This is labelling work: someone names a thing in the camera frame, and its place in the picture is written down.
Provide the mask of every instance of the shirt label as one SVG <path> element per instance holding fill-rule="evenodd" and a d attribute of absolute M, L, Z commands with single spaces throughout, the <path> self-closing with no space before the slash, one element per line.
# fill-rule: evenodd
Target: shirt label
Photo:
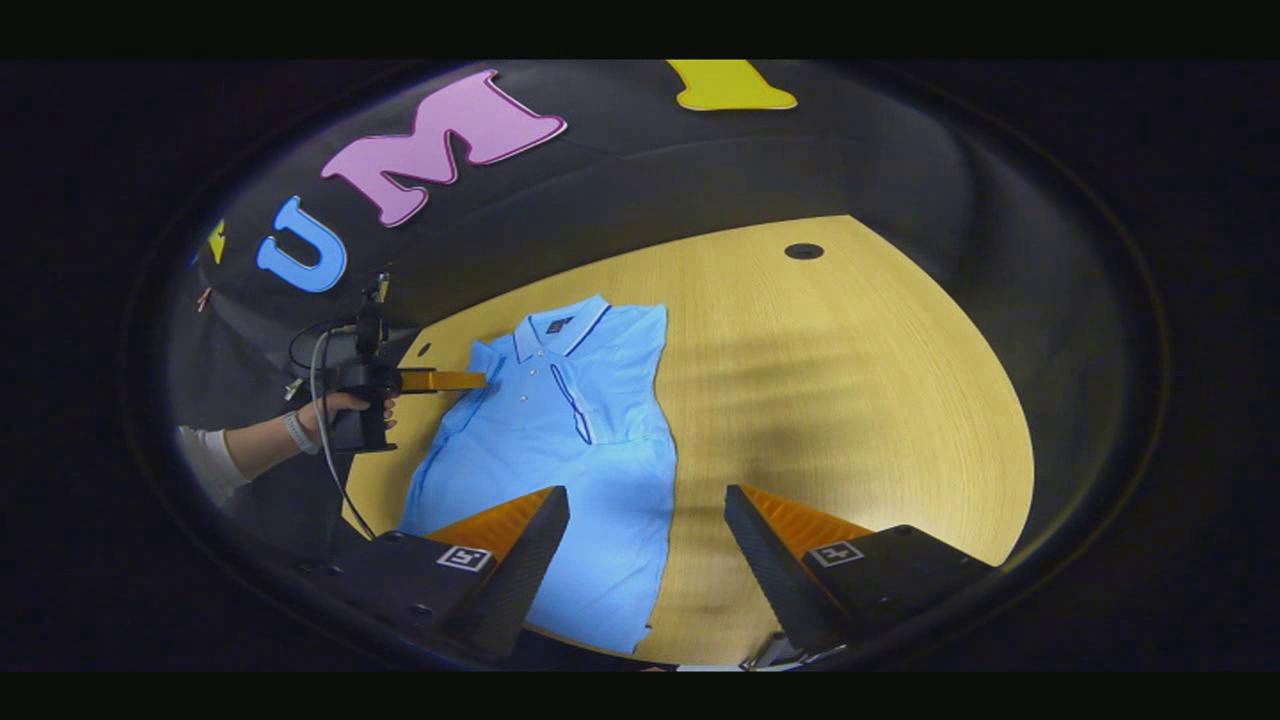
<path fill-rule="evenodd" d="M 568 322 L 572 319 L 573 316 L 570 315 L 568 318 L 561 318 L 559 320 L 553 322 L 550 325 L 547 327 L 547 334 L 556 334 L 561 332 L 561 329 L 563 329 L 564 325 L 567 325 Z"/>

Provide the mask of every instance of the pink letter m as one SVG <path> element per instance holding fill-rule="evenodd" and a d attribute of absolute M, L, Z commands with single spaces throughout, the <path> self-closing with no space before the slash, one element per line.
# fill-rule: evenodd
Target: pink letter m
<path fill-rule="evenodd" d="M 498 70 L 484 70 L 442 87 L 417 106 L 407 136 L 362 137 L 342 149 L 320 170 L 342 176 L 381 210 L 393 228 L 426 205 L 426 190 L 403 187 L 389 173 L 449 184 L 458 169 L 449 151 L 449 133 L 467 145 L 467 161 L 492 165 L 547 142 L 568 127 L 563 118 L 538 115 L 493 85 Z"/>

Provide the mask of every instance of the wooden table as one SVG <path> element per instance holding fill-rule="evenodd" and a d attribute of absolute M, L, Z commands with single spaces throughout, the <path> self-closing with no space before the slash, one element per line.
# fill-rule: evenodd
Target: wooden table
<path fill-rule="evenodd" d="M 824 254 L 796 260 L 792 243 Z M 636 657 L 732 665 L 778 629 L 723 520 L 732 483 L 872 530 L 910 523 L 992 565 L 1012 550 L 1033 486 L 1012 386 L 946 292 L 849 217 L 691 237 L 545 278 L 424 329 L 404 366 L 465 369 L 474 340 L 595 293 L 662 302 L 669 316 L 655 389 L 678 455 L 676 511 Z M 388 433 L 399 450 L 357 456 L 348 488 L 375 532 L 398 523 L 456 398 L 402 397 Z"/>

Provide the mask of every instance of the polo shirt collar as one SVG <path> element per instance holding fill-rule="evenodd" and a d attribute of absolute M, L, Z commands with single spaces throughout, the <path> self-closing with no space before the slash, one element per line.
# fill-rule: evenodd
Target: polo shirt collar
<path fill-rule="evenodd" d="M 527 315 L 512 333 L 516 360 L 524 363 L 539 350 L 567 356 L 595 329 L 609 307 L 608 301 L 595 295 L 567 307 Z"/>

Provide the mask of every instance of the yellow letter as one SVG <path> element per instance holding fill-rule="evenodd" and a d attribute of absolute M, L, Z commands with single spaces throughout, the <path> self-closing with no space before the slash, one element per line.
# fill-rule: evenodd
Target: yellow letter
<path fill-rule="evenodd" d="M 769 85 L 746 60 L 667 60 L 685 81 L 676 96 L 690 110 L 790 110 L 796 99 Z"/>
<path fill-rule="evenodd" d="M 214 263 L 223 264 L 223 245 L 227 242 L 227 220 L 218 223 L 214 232 L 209 233 L 209 247 L 214 249 Z"/>

